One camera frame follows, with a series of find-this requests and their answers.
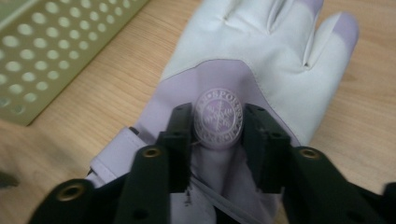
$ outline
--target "round emblem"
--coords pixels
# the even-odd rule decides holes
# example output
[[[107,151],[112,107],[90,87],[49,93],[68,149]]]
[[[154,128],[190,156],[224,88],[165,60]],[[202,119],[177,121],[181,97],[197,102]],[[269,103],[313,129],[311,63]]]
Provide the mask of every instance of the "round emblem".
[[[206,147],[231,147],[242,132],[243,109],[236,95],[225,89],[212,89],[195,105],[194,130]]]

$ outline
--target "black object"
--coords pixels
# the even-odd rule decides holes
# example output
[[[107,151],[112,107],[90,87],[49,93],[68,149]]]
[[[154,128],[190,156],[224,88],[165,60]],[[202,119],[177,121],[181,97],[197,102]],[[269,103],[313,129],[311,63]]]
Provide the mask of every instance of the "black object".
[[[29,223],[170,223],[169,193],[184,192],[190,183],[191,111],[191,104],[174,109],[156,144],[136,152],[129,174],[99,189],[84,179],[64,182]],[[396,223],[396,183],[382,196],[348,183],[320,151],[291,147],[263,108],[245,105],[244,122],[242,144],[253,180],[263,193],[283,192],[290,224]],[[215,209],[218,223],[237,223]]]

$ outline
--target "wooden table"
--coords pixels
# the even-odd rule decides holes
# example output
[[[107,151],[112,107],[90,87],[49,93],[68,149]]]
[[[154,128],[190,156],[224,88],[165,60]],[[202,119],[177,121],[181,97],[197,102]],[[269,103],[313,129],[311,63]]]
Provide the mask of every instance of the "wooden table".
[[[0,223],[26,223],[56,185],[133,124],[157,86],[198,0],[151,0],[29,127],[0,121]],[[396,2],[327,1],[319,18],[354,14],[361,38],[311,143],[348,180],[376,193],[396,181]],[[286,223],[280,216],[278,223]]]

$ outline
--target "white glove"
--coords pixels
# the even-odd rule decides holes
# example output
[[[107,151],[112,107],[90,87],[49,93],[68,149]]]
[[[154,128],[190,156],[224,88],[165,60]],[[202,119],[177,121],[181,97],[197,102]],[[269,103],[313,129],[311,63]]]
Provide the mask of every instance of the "white glove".
[[[235,97],[240,105],[268,110],[291,136],[294,146],[307,145],[358,40],[358,25],[346,13],[330,17],[315,32],[321,6],[321,0],[205,0],[191,18],[160,85],[135,125],[139,138],[155,143],[174,107],[216,96],[228,107],[221,103],[209,110],[227,110],[231,116],[223,111],[221,116],[213,113],[208,119],[196,105],[195,116],[206,119],[202,122],[209,133],[221,134],[230,128],[228,122],[233,128],[238,125],[235,111],[239,104],[227,103]],[[272,223],[278,197],[256,190],[244,151],[235,142],[238,133],[230,135],[233,141],[197,135],[202,144],[192,152],[191,169],[196,177],[192,198],[206,198],[241,222]],[[184,197],[172,198],[174,223],[215,223],[207,203],[201,208],[194,202],[184,207],[178,198]]]

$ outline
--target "wooden surface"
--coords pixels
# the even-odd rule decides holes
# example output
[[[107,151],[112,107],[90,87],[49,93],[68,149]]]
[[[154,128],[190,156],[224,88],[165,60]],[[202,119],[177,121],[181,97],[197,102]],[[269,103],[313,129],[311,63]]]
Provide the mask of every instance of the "wooden surface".
[[[21,182],[0,189],[1,224],[26,223],[54,186],[85,176],[136,121],[199,2],[151,0],[31,126],[0,121],[0,171]],[[327,1],[319,20],[340,10],[357,17],[361,38],[311,146],[379,193],[396,181],[396,2]]]

